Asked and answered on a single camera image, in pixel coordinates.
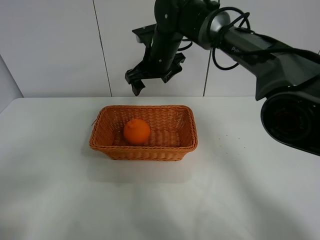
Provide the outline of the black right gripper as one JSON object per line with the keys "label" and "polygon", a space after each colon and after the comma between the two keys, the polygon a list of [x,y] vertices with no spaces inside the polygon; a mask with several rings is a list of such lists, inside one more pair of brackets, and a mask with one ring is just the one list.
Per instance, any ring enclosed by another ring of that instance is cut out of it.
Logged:
{"label": "black right gripper", "polygon": [[135,96],[139,96],[146,87],[141,80],[162,79],[166,84],[183,70],[180,64],[185,57],[182,53],[177,53],[182,39],[182,34],[162,32],[156,25],[151,43],[145,46],[142,61],[125,73],[125,79],[131,84]]}

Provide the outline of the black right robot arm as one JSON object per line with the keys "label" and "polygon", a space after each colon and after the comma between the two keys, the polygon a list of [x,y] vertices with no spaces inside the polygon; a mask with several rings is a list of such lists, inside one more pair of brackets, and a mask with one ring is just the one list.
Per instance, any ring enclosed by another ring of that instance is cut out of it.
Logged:
{"label": "black right robot arm", "polygon": [[221,50],[256,77],[255,99],[264,100],[260,119],[276,141],[320,153],[320,57],[251,29],[249,13],[211,0],[158,0],[156,23],[135,29],[145,45],[142,61],[125,73],[138,96],[144,79],[168,82],[182,71],[181,43]]}

